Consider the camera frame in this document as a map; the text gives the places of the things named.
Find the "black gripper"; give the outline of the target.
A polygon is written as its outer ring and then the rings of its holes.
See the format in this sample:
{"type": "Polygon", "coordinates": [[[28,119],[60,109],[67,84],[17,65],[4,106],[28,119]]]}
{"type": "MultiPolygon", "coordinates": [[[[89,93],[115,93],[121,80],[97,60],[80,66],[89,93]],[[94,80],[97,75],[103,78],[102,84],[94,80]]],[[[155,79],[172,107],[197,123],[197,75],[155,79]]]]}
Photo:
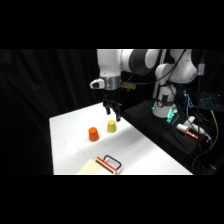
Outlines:
{"type": "Polygon", "coordinates": [[[121,113],[119,111],[120,91],[119,90],[104,90],[103,91],[103,106],[106,108],[107,115],[111,114],[111,110],[116,112],[116,121],[120,122],[121,113]]]}

